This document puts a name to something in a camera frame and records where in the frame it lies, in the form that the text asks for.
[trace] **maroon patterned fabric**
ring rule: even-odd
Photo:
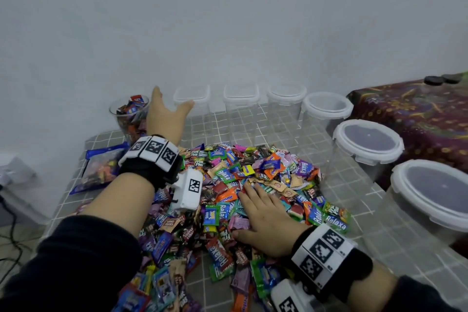
[[[428,159],[468,173],[468,72],[458,84],[417,80],[354,90],[348,98],[354,104],[352,119],[381,123],[402,137],[405,150],[393,166]],[[377,180],[384,190],[391,167]]]

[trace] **bag of candy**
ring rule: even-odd
[[[85,170],[70,195],[109,185],[117,177],[118,161],[124,156],[128,147],[128,143],[124,142],[112,147],[87,150]]]

